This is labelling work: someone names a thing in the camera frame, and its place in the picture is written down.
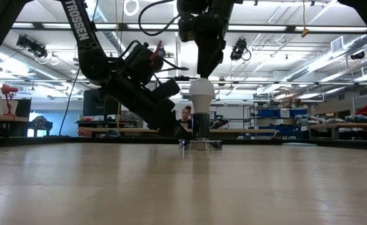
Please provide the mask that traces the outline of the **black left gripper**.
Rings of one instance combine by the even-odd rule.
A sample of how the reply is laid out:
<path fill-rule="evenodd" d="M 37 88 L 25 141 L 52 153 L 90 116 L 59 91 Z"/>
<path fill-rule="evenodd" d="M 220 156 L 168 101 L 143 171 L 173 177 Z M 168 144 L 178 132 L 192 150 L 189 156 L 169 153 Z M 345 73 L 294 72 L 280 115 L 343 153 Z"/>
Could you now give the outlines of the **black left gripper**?
<path fill-rule="evenodd" d="M 150 90 L 127 78 L 114 78 L 99 89 L 146 121 L 150 129 L 165 137 L 191 139 L 192 134 L 176 118 L 175 104 L 169 99 L 179 92 L 175 80 L 162 83 Z"/>

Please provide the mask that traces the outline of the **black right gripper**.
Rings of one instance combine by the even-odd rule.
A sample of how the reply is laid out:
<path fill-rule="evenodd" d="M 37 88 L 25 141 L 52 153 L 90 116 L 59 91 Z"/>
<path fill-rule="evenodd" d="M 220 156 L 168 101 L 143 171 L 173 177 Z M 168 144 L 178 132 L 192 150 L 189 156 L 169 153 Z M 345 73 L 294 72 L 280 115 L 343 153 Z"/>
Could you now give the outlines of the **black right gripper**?
<path fill-rule="evenodd" d="M 243 0 L 178 0 L 178 13 L 190 13 L 194 20 L 194 39 L 198 47 L 197 73 L 201 78 L 209 75 L 223 62 L 223 50 L 226 41 L 223 40 L 228 29 L 229 20 L 235 4 L 242 4 Z"/>

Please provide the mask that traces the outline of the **chrome lamp socket base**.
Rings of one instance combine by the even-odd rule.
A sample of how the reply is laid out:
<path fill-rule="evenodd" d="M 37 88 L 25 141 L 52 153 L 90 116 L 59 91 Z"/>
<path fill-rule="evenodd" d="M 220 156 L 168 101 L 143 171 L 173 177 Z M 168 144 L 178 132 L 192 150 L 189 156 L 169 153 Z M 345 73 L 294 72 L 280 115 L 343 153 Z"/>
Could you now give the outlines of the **chrome lamp socket base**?
<path fill-rule="evenodd" d="M 180 150 L 190 151 L 220 151 L 223 143 L 220 140 L 210 140 L 209 114 L 193 114 L 192 140 L 179 141 Z"/>

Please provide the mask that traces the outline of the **white lightbulb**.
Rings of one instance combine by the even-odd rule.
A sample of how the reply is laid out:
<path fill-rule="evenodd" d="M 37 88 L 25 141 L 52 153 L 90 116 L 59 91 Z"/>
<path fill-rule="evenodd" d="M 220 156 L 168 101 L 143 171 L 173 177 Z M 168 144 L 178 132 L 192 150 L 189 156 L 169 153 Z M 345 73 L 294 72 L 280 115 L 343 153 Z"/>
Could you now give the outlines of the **white lightbulb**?
<path fill-rule="evenodd" d="M 189 87 L 194 113 L 208 113 L 214 95 L 214 85 L 210 80 L 202 77 L 194 80 Z"/>

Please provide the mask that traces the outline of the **person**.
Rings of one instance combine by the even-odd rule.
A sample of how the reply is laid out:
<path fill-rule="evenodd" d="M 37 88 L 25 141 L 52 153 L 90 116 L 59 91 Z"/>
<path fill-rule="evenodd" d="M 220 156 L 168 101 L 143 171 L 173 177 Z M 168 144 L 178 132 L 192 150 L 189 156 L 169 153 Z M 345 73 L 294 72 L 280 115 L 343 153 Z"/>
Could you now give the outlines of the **person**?
<path fill-rule="evenodd" d="M 178 123 L 184 128 L 191 129 L 193 121 L 191 119 L 191 106 L 186 106 L 181 111 L 181 118 L 178 119 Z"/>

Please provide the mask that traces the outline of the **black monitor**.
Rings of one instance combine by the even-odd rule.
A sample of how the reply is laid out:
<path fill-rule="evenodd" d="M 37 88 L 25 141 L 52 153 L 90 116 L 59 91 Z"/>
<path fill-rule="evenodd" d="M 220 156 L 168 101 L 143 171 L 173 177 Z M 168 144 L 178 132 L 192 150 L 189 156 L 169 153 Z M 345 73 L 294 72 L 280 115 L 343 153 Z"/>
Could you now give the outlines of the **black monitor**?
<path fill-rule="evenodd" d="M 83 100 L 83 116 L 112 115 L 120 110 L 115 99 L 101 94 L 98 89 L 86 90 Z"/>

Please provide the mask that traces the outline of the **black overhead light bar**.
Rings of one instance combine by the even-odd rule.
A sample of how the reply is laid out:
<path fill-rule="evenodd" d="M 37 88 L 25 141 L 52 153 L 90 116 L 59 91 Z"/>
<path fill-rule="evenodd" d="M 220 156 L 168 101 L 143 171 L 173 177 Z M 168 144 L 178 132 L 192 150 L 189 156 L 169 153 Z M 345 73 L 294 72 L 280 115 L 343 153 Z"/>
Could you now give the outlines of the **black overhead light bar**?
<path fill-rule="evenodd" d="M 97 23 L 98 31 L 140 31 L 143 28 L 149 33 L 155 33 L 165 28 L 165 24 L 142 24 L 134 23 Z M 12 25 L 15 30 L 38 30 L 38 31 L 67 31 L 70 25 L 66 22 L 16 22 Z M 307 26 L 309 34 L 367 34 L 367 27 L 363 26 Z M 231 24 L 229 33 L 273 33 L 273 34 L 300 34 L 303 26 L 298 25 L 270 25 L 270 24 Z"/>

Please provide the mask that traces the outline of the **grey blue rolled bundle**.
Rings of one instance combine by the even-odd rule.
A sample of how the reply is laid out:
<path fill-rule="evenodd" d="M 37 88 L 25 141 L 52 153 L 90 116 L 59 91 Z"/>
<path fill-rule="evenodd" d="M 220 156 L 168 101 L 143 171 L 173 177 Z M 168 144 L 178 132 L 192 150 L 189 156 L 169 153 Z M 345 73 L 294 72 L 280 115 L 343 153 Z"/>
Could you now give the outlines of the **grey blue rolled bundle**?
<path fill-rule="evenodd" d="M 345 117 L 345 121 L 349 123 L 367 123 L 367 116 L 364 115 L 350 115 Z"/>
<path fill-rule="evenodd" d="M 310 114 L 298 114 L 295 115 L 296 123 L 299 126 L 307 126 L 307 125 L 315 125 L 315 124 L 323 124 L 325 119 L 312 116 Z"/>

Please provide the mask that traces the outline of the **white air vent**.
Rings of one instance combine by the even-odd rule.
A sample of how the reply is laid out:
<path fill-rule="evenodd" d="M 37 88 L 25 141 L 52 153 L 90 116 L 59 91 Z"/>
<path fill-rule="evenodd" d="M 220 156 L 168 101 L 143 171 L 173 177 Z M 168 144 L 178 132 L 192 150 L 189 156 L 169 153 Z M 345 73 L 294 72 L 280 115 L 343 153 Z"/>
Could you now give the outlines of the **white air vent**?
<path fill-rule="evenodd" d="M 338 51 L 343 50 L 343 36 L 340 36 L 338 38 L 336 38 L 335 40 L 331 41 L 330 46 L 331 46 L 331 52 L 332 53 L 336 53 Z"/>

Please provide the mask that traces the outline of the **light blue square pad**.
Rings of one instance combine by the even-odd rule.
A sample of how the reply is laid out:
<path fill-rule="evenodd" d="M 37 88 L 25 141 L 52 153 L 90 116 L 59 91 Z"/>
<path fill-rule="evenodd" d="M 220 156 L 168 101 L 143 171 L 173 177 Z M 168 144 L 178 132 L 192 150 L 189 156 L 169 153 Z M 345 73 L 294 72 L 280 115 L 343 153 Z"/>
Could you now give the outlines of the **light blue square pad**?
<path fill-rule="evenodd" d="M 317 147 L 317 144 L 310 144 L 310 143 L 303 143 L 303 142 L 286 142 L 286 143 L 282 143 L 282 146 L 286 146 L 286 147 Z"/>

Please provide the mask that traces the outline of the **dark bag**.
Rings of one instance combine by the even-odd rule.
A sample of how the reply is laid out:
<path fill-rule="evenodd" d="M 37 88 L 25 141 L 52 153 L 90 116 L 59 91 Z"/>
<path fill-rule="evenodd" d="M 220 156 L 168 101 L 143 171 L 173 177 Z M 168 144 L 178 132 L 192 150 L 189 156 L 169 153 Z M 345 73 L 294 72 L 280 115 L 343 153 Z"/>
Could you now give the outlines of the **dark bag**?
<path fill-rule="evenodd" d="M 33 137 L 38 136 L 38 131 L 45 131 L 46 136 L 50 136 L 52 128 L 53 123 L 48 121 L 44 116 L 37 116 L 28 122 L 28 129 L 33 130 Z"/>

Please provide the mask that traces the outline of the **black box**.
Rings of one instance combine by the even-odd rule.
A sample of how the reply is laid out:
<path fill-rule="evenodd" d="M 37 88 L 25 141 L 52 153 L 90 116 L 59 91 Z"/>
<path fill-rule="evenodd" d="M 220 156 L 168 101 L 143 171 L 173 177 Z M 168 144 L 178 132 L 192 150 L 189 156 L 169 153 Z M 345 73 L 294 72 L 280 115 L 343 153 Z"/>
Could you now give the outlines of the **black box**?
<path fill-rule="evenodd" d="M 18 117 L 29 118 L 31 112 L 31 99 L 17 99 L 18 105 L 15 115 Z"/>

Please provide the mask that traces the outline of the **black ceiling-mounted device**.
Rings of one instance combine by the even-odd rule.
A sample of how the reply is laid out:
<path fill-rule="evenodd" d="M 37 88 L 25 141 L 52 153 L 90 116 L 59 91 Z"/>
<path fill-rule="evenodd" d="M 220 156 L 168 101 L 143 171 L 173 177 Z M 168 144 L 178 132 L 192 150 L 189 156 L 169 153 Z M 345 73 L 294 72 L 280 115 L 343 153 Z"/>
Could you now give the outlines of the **black ceiling-mounted device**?
<path fill-rule="evenodd" d="M 33 54 L 36 58 L 46 58 L 48 56 L 45 45 L 30 40 L 27 36 L 19 35 L 16 45 L 23 49 L 27 49 L 28 52 Z"/>

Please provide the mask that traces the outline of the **red desk lamp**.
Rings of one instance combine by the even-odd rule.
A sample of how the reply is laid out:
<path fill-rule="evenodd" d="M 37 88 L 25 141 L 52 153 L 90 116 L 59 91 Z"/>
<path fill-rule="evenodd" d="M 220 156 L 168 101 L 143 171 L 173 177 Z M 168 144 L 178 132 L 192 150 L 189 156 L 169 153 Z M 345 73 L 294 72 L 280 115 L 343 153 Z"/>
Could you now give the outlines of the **red desk lamp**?
<path fill-rule="evenodd" d="M 12 98 L 16 95 L 16 93 L 19 91 L 19 89 L 17 87 L 10 87 L 6 84 L 3 84 L 3 86 L 1 87 L 1 92 L 2 94 L 5 96 L 6 98 L 6 106 L 8 108 L 8 116 L 13 116 L 13 112 L 12 112 L 12 106 L 10 101 L 12 100 Z"/>

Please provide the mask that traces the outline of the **black metal table frame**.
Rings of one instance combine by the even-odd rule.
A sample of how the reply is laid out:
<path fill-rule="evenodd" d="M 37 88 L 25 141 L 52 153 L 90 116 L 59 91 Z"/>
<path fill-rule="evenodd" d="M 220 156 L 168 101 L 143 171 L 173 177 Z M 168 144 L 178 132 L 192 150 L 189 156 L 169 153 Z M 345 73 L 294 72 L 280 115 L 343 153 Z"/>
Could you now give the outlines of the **black metal table frame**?
<path fill-rule="evenodd" d="M 62 143 L 112 143 L 112 144 L 177 144 L 173 138 L 130 138 L 130 137 L 0 137 L 0 147 Z M 367 141 L 306 139 L 295 143 L 315 144 L 332 148 L 350 148 L 367 150 Z"/>

